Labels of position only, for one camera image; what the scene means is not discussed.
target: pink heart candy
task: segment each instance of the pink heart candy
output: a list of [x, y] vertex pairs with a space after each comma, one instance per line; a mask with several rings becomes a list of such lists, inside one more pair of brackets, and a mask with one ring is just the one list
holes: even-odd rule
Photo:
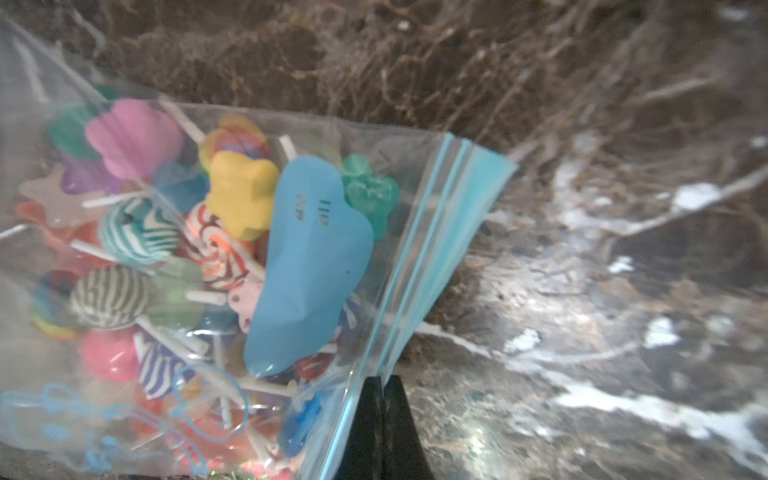
[[237, 312], [240, 330], [243, 333], [248, 333], [250, 330], [250, 317], [256, 311], [263, 288], [264, 282], [249, 273], [240, 285], [227, 294], [227, 302], [230, 308]]
[[85, 126], [85, 137], [115, 177], [148, 177], [181, 154], [184, 137], [167, 114], [142, 100], [124, 98]]

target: marble countertop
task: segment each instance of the marble countertop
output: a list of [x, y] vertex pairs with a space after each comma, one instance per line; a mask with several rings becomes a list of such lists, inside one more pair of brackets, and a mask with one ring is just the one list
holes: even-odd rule
[[448, 130], [520, 163], [396, 369], [436, 478], [768, 477], [764, 4], [3, 7], [189, 101]]

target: green striped lollipop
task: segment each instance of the green striped lollipop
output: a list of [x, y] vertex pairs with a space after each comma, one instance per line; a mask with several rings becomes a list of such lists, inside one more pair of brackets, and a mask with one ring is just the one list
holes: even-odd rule
[[115, 204], [99, 221], [104, 250], [123, 263], [152, 265], [169, 257], [179, 241], [179, 230], [147, 197]]

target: striped lollipop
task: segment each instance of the striped lollipop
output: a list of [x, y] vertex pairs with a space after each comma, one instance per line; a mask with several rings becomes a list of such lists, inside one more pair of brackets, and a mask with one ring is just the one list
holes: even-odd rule
[[[186, 363], [159, 342], [147, 341], [141, 332], [134, 334], [134, 345], [139, 356], [139, 383], [147, 400], [165, 396], [173, 388], [176, 375]], [[184, 379], [188, 380], [191, 376], [189, 372]]]
[[253, 261], [256, 244], [232, 238], [219, 217], [200, 202], [187, 217], [192, 238], [185, 243], [187, 255], [203, 267], [203, 281], [218, 290], [241, 284]]
[[151, 265], [170, 256], [179, 241], [177, 226], [146, 197], [115, 204], [99, 221], [103, 248], [124, 263]]
[[102, 330], [126, 328], [147, 308], [151, 285], [149, 277], [136, 270], [106, 266], [78, 280], [70, 307], [83, 325]]

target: pink round candy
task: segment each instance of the pink round candy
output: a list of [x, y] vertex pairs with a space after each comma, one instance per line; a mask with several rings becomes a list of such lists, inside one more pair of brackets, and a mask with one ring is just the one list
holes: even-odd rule
[[250, 317], [256, 311], [256, 305], [259, 303], [263, 288], [264, 282], [249, 273], [240, 285], [234, 287], [227, 294], [227, 302], [230, 304], [230, 308], [237, 312], [240, 330], [243, 333], [248, 333], [250, 330]]
[[130, 382], [139, 377], [134, 346], [135, 328], [91, 330], [80, 344], [83, 367], [95, 377], [110, 382]]

